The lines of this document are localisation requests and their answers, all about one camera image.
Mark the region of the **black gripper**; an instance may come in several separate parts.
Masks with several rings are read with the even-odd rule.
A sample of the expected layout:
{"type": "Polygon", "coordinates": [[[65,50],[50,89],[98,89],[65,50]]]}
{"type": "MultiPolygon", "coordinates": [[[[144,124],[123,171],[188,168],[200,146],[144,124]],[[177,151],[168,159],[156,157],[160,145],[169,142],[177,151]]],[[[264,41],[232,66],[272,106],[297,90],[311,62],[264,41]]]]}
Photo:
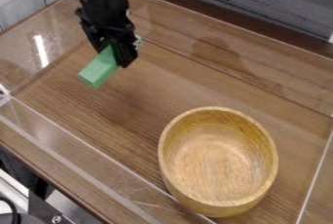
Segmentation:
{"type": "Polygon", "coordinates": [[[136,26],[129,12],[129,0],[79,0],[75,13],[81,18],[83,31],[98,53],[109,46],[115,53],[115,60],[126,68],[138,58],[134,41],[136,26]]]}

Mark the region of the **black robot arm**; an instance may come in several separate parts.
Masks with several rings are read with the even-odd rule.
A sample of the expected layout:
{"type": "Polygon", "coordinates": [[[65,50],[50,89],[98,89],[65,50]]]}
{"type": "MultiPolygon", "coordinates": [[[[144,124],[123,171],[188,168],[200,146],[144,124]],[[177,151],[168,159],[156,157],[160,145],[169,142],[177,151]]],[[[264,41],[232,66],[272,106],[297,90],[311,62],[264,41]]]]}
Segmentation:
{"type": "Polygon", "coordinates": [[[75,9],[83,32],[98,52],[113,48],[115,60],[126,68],[138,58],[136,25],[129,18],[129,0],[78,0],[75,9]]]}

